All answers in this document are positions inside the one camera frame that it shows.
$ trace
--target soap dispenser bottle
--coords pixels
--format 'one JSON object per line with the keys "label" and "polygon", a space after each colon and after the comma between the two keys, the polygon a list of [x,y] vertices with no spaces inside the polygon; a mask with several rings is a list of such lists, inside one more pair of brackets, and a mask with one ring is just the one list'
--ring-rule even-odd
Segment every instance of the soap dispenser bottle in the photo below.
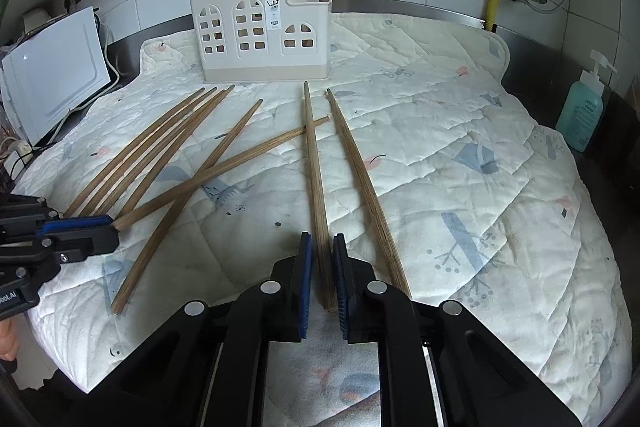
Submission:
{"label": "soap dispenser bottle", "polygon": [[591,58],[595,61],[593,71],[584,70],[580,75],[580,82],[571,86],[556,123],[556,131],[579,152],[586,149],[602,115],[604,84],[598,76],[598,68],[602,66],[618,72],[600,52],[591,50]]}

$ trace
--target label sticker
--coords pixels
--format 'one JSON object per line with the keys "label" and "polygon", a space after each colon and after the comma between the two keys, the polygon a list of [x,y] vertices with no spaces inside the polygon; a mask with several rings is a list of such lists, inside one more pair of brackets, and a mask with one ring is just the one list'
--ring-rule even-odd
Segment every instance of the label sticker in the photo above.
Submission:
{"label": "label sticker", "polygon": [[265,19],[268,30],[280,30],[280,0],[264,0]]}

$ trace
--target power strip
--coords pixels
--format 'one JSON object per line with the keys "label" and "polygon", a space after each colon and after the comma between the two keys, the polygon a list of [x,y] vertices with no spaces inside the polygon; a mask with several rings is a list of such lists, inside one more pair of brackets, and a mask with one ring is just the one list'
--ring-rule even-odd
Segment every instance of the power strip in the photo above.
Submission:
{"label": "power strip", "polygon": [[4,169],[11,176],[11,179],[15,180],[33,158],[31,153],[33,149],[26,140],[12,143],[9,149],[11,154],[4,161]]}

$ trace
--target blue bird print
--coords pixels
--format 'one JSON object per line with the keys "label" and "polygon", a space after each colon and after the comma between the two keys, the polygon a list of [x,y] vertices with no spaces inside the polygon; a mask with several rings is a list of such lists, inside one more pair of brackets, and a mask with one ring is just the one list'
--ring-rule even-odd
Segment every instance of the blue bird print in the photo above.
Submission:
{"label": "blue bird print", "polygon": [[[156,181],[183,182],[188,179],[189,175],[181,167],[168,165],[158,174]],[[239,188],[238,185],[227,185],[220,178],[214,178],[202,185],[202,189],[213,201],[215,209],[218,210],[227,201],[248,192],[254,187],[253,185],[247,185],[245,188]]]}
{"label": "blue bird print", "polygon": [[464,223],[460,221],[460,218],[455,213],[443,212],[440,216],[442,217],[446,227],[449,229],[450,234],[453,236],[453,239],[456,241],[453,248],[455,248],[456,245],[459,246],[465,253],[469,263],[471,263],[471,266],[473,266],[476,271],[479,271],[482,266],[484,266],[483,259],[489,258],[479,251],[478,247],[476,247],[474,238],[477,236],[468,232]]}
{"label": "blue bird print", "polygon": [[207,196],[213,201],[216,210],[228,200],[248,192],[253,187],[253,185],[247,185],[245,188],[239,188],[238,184],[227,185],[220,178],[214,178],[202,186]]}
{"label": "blue bird print", "polygon": [[465,143],[453,161],[481,174],[494,174],[498,171],[494,152],[476,143]]}
{"label": "blue bird print", "polygon": [[498,107],[502,107],[502,102],[500,101],[499,96],[492,96],[491,93],[486,92],[480,95],[480,98],[484,98],[491,105],[497,105]]}

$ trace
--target blue liquid soap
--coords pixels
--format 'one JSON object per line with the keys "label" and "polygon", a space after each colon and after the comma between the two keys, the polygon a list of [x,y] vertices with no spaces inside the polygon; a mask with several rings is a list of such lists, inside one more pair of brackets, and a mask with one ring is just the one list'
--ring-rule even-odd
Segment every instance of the blue liquid soap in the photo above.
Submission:
{"label": "blue liquid soap", "polygon": [[556,131],[578,152],[586,149],[602,115],[604,84],[598,76],[598,67],[609,67],[616,71],[601,53],[592,50],[591,58],[595,60],[593,71],[583,71],[580,82],[571,86],[556,123]]}

